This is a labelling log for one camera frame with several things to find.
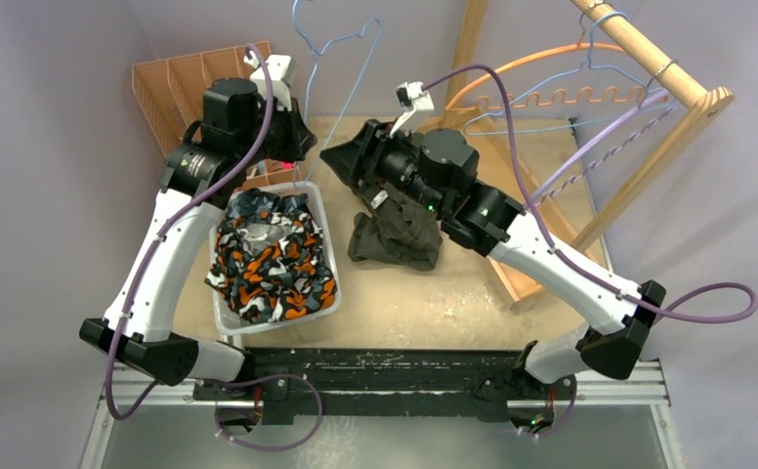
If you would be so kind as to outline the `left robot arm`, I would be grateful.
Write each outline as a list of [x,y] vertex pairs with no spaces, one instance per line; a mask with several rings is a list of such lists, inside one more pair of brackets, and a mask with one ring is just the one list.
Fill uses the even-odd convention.
[[172,330],[200,243],[224,214],[245,168],[265,159],[301,161],[316,143],[285,80],[229,77],[203,93],[203,116],[168,153],[152,220],[121,291],[104,315],[83,321],[82,341],[174,386],[218,380],[231,399],[255,390],[256,373],[231,345]]

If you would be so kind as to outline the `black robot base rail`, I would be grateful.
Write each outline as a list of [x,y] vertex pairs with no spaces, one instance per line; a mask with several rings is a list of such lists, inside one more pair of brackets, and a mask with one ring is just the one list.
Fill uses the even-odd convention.
[[145,405],[258,409],[266,425],[297,416],[474,417],[520,430],[545,430],[569,405],[667,405],[658,362],[640,362],[625,380],[595,371],[552,385],[519,376],[518,351],[254,348],[245,389],[186,379],[160,385]]

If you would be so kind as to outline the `orange camouflage shorts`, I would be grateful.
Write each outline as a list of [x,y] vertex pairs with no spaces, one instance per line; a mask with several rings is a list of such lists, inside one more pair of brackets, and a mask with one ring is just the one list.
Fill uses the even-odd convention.
[[223,218],[204,283],[231,312],[253,324],[320,313],[339,298],[324,241],[324,229],[311,211],[268,222]]

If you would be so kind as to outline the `orange hanger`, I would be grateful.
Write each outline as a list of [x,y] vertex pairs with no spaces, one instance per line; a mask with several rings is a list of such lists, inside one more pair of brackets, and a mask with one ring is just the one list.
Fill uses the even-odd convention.
[[[571,59],[572,67],[563,71],[551,73],[543,78],[537,76],[525,85],[519,86],[508,94],[508,103],[512,110],[527,107],[552,107],[555,105],[578,105],[640,103],[651,93],[650,87],[632,73],[614,64],[597,62],[598,53],[612,53],[624,56],[626,52],[618,45],[608,42],[588,42],[558,46],[531,53],[499,66],[496,72],[506,77],[511,72],[522,69],[532,69],[542,64],[551,64],[562,59]],[[571,90],[569,84],[578,74],[597,74],[609,72],[621,78],[623,85],[608,85],[598,88],[593,85],[582,85]],[[485,94],[482,88],[492,86],[493,78],[489,75],[480,76],[461,88],[445,104],[444,111],[452,113],[490,112],[499,114],[503,109],[500,99],[491,93]]]

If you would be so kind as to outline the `dark leaf print shorts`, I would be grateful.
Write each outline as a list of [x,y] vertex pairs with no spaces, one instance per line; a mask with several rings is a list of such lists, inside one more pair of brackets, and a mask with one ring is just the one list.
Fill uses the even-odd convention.
[[225,209],[225,222],[262,222],[273,216],[298,217],[310,214],[306,194],[279,195],[260,189],[235,191]]

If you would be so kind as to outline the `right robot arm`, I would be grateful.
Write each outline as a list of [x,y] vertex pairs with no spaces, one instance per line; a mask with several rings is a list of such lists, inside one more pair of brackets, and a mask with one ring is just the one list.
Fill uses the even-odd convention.
[[478,177],[479,152],[450,129],[393,133],[367,120],[348,142],[324,149],[321,160],[353,188],[388,183],[432,212],[459,246],[505,264],[536,281],[584,319],[575,331],[526,345],[513,372],[523,396],[583,370],[627,379],[645,345],[664,288],[616,277],[554,236],[508,193]]

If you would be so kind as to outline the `peach plastic desk organizer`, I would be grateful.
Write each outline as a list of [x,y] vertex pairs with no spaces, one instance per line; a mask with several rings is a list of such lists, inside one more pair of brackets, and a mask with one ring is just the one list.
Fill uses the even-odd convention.
[[[268,42],[259,42],[257,49],[264,61],[272,53]],[[147,123],[166,156],[161,187],[195,195],[227,175],[242,161],[224,157],[201,148],[200,121],[203,118],[203,94],[220,78],[248,79],[253,68],[244,63],[244,46],[230,47],[170,59],[135,64],[132,68],[132,89]],[[269,72],[266,76],[266,110],[262,128],[255,141],[264,141],[274,110],[274,96]],[[224,192],[232,192],[242,184],[266,186],[284,181],[285,173],[274,168],[276,162],[252,158],[244,164],[243,173],[227,183]]]

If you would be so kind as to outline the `olive green shorts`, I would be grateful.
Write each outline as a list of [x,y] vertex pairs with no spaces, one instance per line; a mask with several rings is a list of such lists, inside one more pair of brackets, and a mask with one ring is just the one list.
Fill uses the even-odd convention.
[[388,183],[354,189],[365,210],[354,217],[347,254],[354,262],[374,261],[429,272],[440,258],[442,236],[434,213]]

